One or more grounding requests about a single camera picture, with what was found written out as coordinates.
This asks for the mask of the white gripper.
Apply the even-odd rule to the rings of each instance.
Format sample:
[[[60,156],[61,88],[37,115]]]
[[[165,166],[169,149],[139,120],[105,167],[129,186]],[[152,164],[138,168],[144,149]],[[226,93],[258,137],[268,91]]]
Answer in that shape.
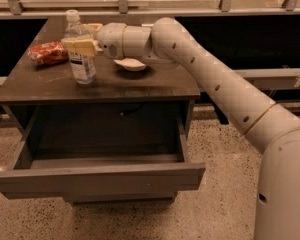
[[[101,23],[82,24],[81,28],[91,35],[98,32],[98,42],[93,39],[67,38],[62,39],[61,43],[68,52],[94,57],[103,50],[103,54],[109,59],[123,59],[123,33],[126,27],[124,23],[109,23],[104,26]]]

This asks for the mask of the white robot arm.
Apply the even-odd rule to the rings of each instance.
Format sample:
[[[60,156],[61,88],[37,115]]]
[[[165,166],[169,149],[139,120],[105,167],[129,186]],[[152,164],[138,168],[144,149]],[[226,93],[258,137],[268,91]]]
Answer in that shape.
[[[109,59],[178,63],[263,154],[254,240],[300,240],[300,118],[204,49],[176,20],[151,27],[81,24],[61,42],[69,52]]]

